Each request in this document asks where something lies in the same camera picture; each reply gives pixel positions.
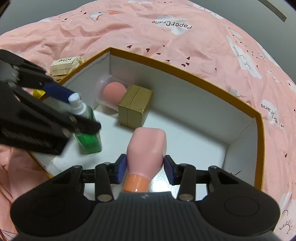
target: white spray cap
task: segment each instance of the white spray cap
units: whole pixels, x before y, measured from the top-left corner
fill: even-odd
[[[78,93],[73,93],[68,98],[69,104],[71,106],[71,112],[75,115],[81,115],[88,118],[89,113],[87,110],[87,105],[82,102],[81,97]]]

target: green spray bottle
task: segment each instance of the green spray bottle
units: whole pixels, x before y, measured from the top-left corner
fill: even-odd
[[[92,119],[94,121],[96,120],[93,110],[81,100],[81,97],[78,93],[71,94],[68,100],[71,107],[71,113]],[[85,154],[93,154],[102,150],[99,133],[96,135],[75,133],[75,136],[79,143],[83,146]]]

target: bed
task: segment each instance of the bed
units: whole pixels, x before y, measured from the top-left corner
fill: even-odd
[[[60,58],[89,59],[108,47],[131,51],[205,79],[259,111],[265,138],[262,191],[281,209],[274,232],[290,240],[296,234],[296,85],[261,44],[188,0],[98,0],[0,36],[0,48],[47,71]],[[9,240],[16,233],[11,203],[47,177],[26,152],[2,147],[1,155],[0,234]]]

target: orange band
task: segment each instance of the orange band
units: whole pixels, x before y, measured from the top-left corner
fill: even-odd
[[[130,174],[124,183],[124,192],[148,192],[150,181],[139,175]]]

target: yellow cap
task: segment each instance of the yellow cap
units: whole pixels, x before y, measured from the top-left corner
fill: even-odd
[[[36,99],[40,99],[44,94],[45,94],[45,91],[43,91],[43,90],[34,90],[33,91],[33,96]]]

